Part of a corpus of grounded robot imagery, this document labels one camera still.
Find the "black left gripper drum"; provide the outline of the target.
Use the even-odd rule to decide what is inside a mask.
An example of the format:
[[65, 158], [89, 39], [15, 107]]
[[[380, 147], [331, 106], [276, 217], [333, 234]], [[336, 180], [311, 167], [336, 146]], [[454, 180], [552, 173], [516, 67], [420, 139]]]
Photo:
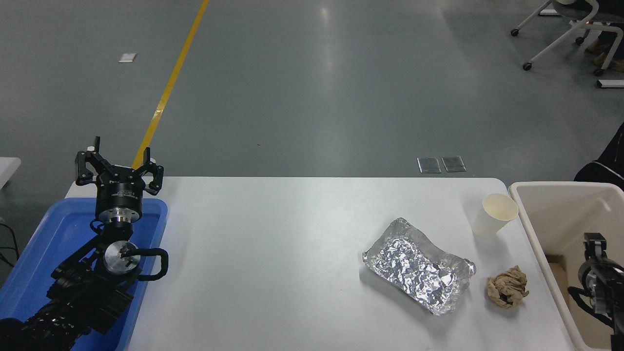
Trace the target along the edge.
[[145, 182], [129, 168], [115, 168], [96, 177], [96, 213], [124, 208], [142, 213]]

